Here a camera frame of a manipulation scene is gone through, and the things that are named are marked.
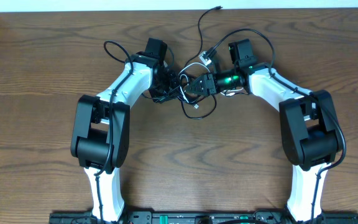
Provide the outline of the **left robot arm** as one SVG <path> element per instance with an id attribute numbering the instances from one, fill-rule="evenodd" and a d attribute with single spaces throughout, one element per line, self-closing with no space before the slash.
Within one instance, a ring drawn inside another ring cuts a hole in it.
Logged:
<path id="1" fill-rule="evenodd" d="M 155 103 L 177 97 L 177 77 L 165 62 L 169 51 L 165 42 L 150 38 L 145 50 L 126 55 L 122 73 L 107 89 L 78 100 L 70 151 L 90 181 L 91 223 L 118 223 L 124 211 L 119 169 L 129 150 L 135 102 L 145 91 Z"/>

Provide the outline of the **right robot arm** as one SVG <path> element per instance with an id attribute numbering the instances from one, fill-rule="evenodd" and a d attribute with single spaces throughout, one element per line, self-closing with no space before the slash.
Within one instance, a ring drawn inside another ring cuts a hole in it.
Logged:
<path id="1" fill-rule="evenodd" d="M 331 95 L 325 90 L 301 88 L 279 75 L 272 62 L 258 62 L 248 39 L 228 47 L 233 69 L 219 69 L 214 47 L 202 51 L 198 55 L 202 65 L 214 70 L 189 83 L 186 92 L 214 96 L 243 88 L 274 107 L 280 116 L 282 147 L 293 165 L 286 209 L 294 223 L 317 223 L 322 214 L 320 200 L 326 173 L 346 155 Z M 338 152 L 342 157 L 336 160 Z"/>

